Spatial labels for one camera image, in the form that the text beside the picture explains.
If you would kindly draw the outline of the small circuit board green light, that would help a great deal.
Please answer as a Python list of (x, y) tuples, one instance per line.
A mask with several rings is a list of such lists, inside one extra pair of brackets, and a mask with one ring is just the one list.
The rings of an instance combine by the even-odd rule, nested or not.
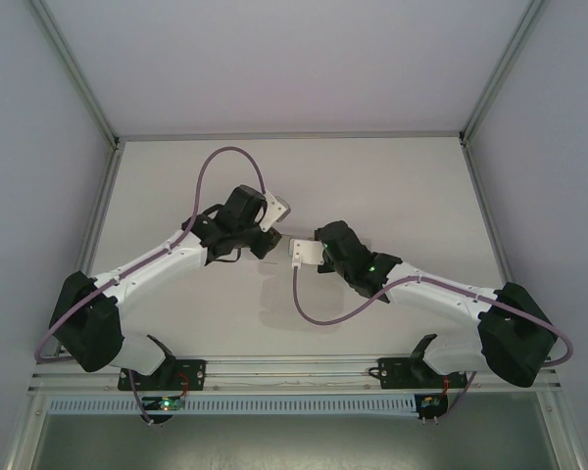
[(183, 409), (185, 396), (147, 396), (142, 398), (146, 411), (178, 411)]

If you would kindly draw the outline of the grey metal panel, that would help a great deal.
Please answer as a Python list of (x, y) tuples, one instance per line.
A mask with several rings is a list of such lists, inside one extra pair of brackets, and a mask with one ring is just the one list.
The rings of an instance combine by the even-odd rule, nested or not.
[(559, 470), (541, 427), (460, 415), (50, 417), (34, 470)]

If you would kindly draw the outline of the aluminium frame post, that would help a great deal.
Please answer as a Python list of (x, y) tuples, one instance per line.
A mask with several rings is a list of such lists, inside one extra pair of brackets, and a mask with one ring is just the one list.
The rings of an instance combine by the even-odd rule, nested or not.
[(51, 49), (56, 54), (81, 103), (90, 114), (108, 147), (115, 151), (118, 148), (120, 137), (105, 115), (50, 6), (46, 0), (25, 1), (30, 6), (33, 15), (46, 35)]
[(460, 142), (466, 147), (476, 135), (479, 127), (485, 121), (490, 109), (494, 105), (500, 90), (512, 72), (533, 30), (539, 23), (550, 0), (528, 0), (523, 13), (514, 27), (503, 53), (492, 69), (487, 82), (475, 102), (462, 130), (459, 133)]

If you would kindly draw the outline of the aluminium frame leg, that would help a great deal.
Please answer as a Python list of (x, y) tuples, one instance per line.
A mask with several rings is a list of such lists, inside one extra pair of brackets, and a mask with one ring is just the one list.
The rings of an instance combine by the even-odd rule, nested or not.
[(49, 399), (40, 393), (26, 397), (21, 417), (9, 450), (5, 470), (31, 470), (40, 443)]
[(539, 394), (543, 419), (560, 470), (588, 470), (588, 460), (572, 415), (559, 389)]

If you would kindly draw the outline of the aluminium mounting rail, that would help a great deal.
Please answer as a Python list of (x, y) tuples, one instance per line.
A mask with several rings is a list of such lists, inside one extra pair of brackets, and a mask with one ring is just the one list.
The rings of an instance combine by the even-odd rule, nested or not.
[[(382, 392), (368, 375), (374, 355), (207, 356), (202, 378), (205, 394), (338, 394)], [(105, 367), (86, 373), (73, 362), (39, 364), (31, 392), (116, 394), (120, 371)]]

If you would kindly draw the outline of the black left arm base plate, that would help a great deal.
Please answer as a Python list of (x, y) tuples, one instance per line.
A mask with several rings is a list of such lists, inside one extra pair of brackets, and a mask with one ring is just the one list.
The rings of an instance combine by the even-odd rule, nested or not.
[(138, 392), (202, 391), (207, 362), (202, 359), (168, 357), (151, 375), (132, 373)]

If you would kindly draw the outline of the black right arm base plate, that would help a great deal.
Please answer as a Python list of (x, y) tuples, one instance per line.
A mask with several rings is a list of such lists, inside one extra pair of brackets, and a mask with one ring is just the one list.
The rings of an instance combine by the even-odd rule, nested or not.
[(409, 357), (382, 357), (377, 362), (377, 368), (384, 390), (442, 390), (445, 383), (450, 389), (461, 389), (467, 383), (465, 374), (454, 372), (443, 376), (423, 360)]

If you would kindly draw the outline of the aluminium frame crossbar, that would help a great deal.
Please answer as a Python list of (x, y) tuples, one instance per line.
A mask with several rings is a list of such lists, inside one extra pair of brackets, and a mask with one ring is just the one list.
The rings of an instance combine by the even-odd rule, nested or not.
[(245, 133), (194, 133), (194, 134), (138, 134), (120, 136), (128, 142), (179, 142), (179, 141), (247, 141), (287, 139), (385, 139), (385, 138), (460, 138), (460, 131), (298, 131), (298, 132), (245, 132)]

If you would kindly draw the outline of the aluminium table side rail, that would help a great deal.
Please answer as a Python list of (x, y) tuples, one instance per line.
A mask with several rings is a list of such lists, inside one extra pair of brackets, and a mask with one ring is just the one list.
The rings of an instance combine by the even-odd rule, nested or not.
[(478, 171), (476, 160), (471, 152), (469, 143), (465, 139), (461, 139), (460, 143), (465, 157), (466, 168), (471, 179), (500, 276), (504, 281), (513, 281), (514, 277), (508, 264), (503, 242), (485, 192), (485, 185)]
[(57, 333), (66, 333), (67, 328), (71, 326), (70, 320), (77, 317), (82, 318), (83, 323), (77, 323), (78, 326), (92, 326), (95, 318), (103, 318), (107, 310), (112, 311), (115, 308), (117, 300), (114, 297), (107, 297), (106, 292), (107, 289), (113, 286), (114, 280), (105, 281), (100, 287), (96, 287), (94, 279), (89, 278), (88, 275), (95, 260), (105, 217), (120, 168), (123, 149), (124, 143), (119, 143), (108, 160), (89, 220), (81, 254), (79, 255), (79, 271), (66, 279), (53, 310), (49, 328), (54, 329), (57, 327), (57, 330), (52, 334), (52, 338), (55, 338)]

